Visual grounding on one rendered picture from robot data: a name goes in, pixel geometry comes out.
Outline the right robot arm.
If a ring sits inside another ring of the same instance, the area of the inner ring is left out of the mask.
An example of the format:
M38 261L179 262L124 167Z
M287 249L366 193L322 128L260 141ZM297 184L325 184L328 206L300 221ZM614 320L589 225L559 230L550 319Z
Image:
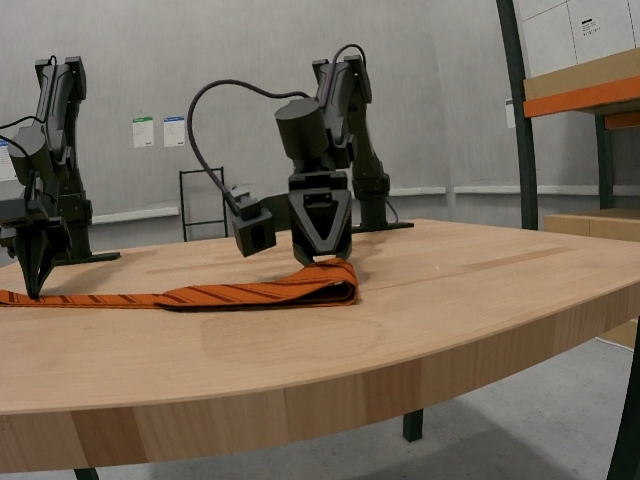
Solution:
M50 59L36 60L35 70L41 90L35 117L42 121L46 116L45 122L34 120L31 126L20 127L11 139L30 157L35 200L0 201L0 226L34 225L34 214L43 213L41 194L36 190L36 178L40 178L43 194L50 196L51 202L58 202L56 217L64 217L72 240L69 259L56 261L56 266L117 260L120 252L90 252L88 225L92 225L93 210L83 190L77 155L79 104L86 99L87 90L81 56L66 57L65 64L60 65L52 65ZM30 171L27 158L10 143L7 150L19 183L26 186Z

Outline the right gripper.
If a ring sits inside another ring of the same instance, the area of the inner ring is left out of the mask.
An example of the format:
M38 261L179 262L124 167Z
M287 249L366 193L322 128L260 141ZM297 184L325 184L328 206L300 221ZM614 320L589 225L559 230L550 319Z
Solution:
M50 201L50 196L43 194L43 182L40 178L36 178L36 190L41 194L43 213L34 214L34 225L9 229L0 226L0 245L7 247L10 258L17 256L30 299L38 298L56 261L68 260L69 252L72 251L72 240L65 219L56 217L57 204ZM0 201L23 198L27 201L35 200L35 179L27 179L19 198Z

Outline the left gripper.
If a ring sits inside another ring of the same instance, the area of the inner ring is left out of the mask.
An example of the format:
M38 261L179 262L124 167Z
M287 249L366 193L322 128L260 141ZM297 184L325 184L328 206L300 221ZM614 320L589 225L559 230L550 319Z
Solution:
M291 229L294 257L304 267L315 263L313 256L337 254L335 258L347 261L352 253L352 193L347 173L310 169L288 177L289 191L257 198L260 208L265 206L273 215L275 232Z

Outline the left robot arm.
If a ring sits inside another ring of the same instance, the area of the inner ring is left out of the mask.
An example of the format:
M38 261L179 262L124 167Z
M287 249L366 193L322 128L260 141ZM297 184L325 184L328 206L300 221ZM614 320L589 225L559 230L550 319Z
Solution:
M350 169L352 162L354 199L360 200L361 211L360 226L352 226L352 234L414 227L414 223L386 221L383 197L390 196L390 177L384 173L370 137L366 111L367 104L372 103L372 92L361 56L344 56L344 62L335 63L327 101L321 109L332 67L328 63L328 59L312 62L318 83L316 97L291 100L274 114L286 156L293 161L293 174L306 173L311 167L324 171ZM231 220L243 257L276 246L274 218L269 210L265 206L260 209L257 198L242 196L239 202L239 216Z

